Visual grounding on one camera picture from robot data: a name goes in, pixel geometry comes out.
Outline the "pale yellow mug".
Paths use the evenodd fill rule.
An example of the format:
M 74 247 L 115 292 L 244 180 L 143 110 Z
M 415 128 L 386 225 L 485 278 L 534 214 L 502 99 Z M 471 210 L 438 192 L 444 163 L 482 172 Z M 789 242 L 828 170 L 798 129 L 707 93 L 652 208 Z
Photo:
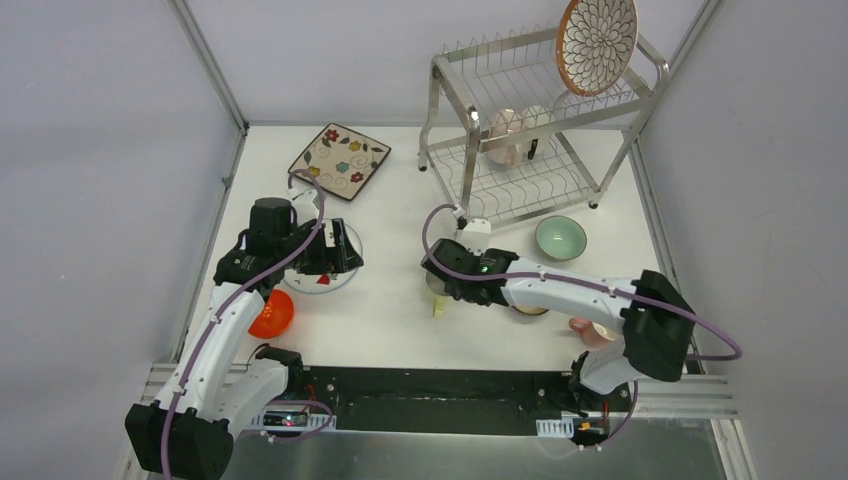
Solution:
M 434 318 L 441 318 L 447 303 L 452 301 L 452 297 L 445 290 L 446 284 L 436 275 L 427 272 L 425 287 L 431 305 L 431 315 Z

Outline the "pink cup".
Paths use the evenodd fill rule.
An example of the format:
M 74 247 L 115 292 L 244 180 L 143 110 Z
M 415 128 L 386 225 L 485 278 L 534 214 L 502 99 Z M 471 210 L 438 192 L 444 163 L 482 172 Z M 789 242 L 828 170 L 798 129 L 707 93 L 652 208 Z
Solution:
M 589 350 L 599 350 L 619 337 L 613 330 L 581 317 L 572 317 L 568 325 Z

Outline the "brown rim petal pattern plate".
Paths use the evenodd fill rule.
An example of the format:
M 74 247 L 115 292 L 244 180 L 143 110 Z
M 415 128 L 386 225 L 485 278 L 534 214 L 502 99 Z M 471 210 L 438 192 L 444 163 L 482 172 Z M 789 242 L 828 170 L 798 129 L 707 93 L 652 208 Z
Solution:
M 570 2 L 556 37 L 557 68 L 568 90 L 582 97 L 609 90 L 629 67 L 638 33 L 632 0 Z

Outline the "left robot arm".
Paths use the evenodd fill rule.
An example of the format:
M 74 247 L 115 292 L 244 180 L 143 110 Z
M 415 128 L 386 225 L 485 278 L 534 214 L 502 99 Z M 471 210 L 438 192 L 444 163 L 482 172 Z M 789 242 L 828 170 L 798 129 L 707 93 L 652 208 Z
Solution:
M 249 327 L 285 273 L 320 276 L 356 270 L 364 261 L 340 218 L 325 216 L 322 193 L 265 197 L 217 262 L 202 325 L 177 367 L 148 404 L 134 404 L 125 428 L 140 467 L 167 479 L 218 479 L 234 444 L 274 398 L 297 402 L 305 390 L 297 352 L 263 347 L 230 387 L 224 380 Z

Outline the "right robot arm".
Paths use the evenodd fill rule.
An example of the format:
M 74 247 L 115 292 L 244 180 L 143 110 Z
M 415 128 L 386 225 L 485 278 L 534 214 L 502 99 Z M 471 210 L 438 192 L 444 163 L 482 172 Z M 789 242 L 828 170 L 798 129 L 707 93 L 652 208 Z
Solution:
M 562 392 L 550 396 L 563 410 L 585 415 L 634 380 L 676 382 L 682 376 L 693 311 L 659 272 L 645 270 L 634 280 L 593 278 L 506 250 L 476 255 L 451 239 L 437 240 L 421 266 L 457 301 L 544 308 L 616 334 L 610 344 L 590 347 L 572 363 Z

